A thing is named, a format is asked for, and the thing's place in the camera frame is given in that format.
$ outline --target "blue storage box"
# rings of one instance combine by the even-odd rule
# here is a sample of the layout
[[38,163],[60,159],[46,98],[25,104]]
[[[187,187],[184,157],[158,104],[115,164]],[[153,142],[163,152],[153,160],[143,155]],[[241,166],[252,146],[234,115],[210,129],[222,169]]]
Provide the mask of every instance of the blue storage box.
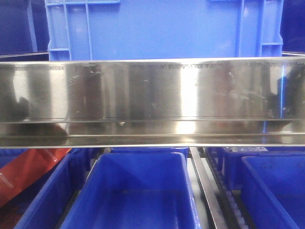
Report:
[[206,152],[217,164],[224,183],[230,190],[240,190],[243,185],[244,156],[305,155],[304,147],[209,147]]
[[44,0],[2,0],[0,55],[46,52],[49,41]]
[[102,155],[61,229],[199,229],[181,153]]
[[258,229],[305,228],[305,156],[243,157],[242,201]]
[[285,0],[281,34],[283,51],[305,52],[305,1]]
[[7,165],[26,149],[0,149],[0,168]]
[[[8,203],[9,206],[6,207],[12,206],[21,217],[15,229],[55,227],[72,195],[85,182],[88,173],[87,154],[91,150],[72,149],[57,166]],[[1,155],[9,155],[12,160],[23,151],[25,150],[0,151],[0,164]]]
[[182,153],[187,162],[190,153],[189,147],[117,147],[111,150],[111,153]]
[[281,56],[283,0],[45,0],[50,60]]

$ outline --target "metal bar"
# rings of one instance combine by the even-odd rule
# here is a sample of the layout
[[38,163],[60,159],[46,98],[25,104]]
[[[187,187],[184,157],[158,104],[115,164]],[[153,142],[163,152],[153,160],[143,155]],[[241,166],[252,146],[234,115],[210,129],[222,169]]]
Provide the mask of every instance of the metal bar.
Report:
[[209,216],[212,220],[212,226],[215,229],[228,229],[209,177],[199,156],[198,149],[196,147],[191,147],[191,154],[193,157],[192,163],[198,177],[199,186],[203,195],[205,196],[206,205],[210,213]]
[[0,147],[301,146],[305,58],[0,63]]
[[191,188],[194,194],[195,205],[198,213],[198,218],[202,229],[211,229],[209,219],[207,217],[207,207],[205,206],[204,195],[201,192],[198,178],[192,164],[192,158],[187,158],[187,170],[191,181]]
[[305,57],[305,52],[282,52],[283,56],[302,56]]
[[48,52],[25,53],[15,55],[1,55],[0,62],[7,61],[47,61],[49,60]]

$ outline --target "metal guide rail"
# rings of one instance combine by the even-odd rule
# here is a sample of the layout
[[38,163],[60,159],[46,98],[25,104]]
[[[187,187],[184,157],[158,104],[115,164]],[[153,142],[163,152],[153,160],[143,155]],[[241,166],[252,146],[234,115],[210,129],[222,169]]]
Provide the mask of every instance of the metal guide rail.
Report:
[[202,225],[207,224],[210,229],[255,229],[250,214],[237,202],[238,195],[225,187],[223,178],[217,175],[213,161],[205,153],[201,156],[199,149],[204,152],[202,148],[190,148],[192,165],[203,197],[201,201],[206,209],[206,216],[199,215]]
[[305,58],[0,63],[0,147],[303,145]]

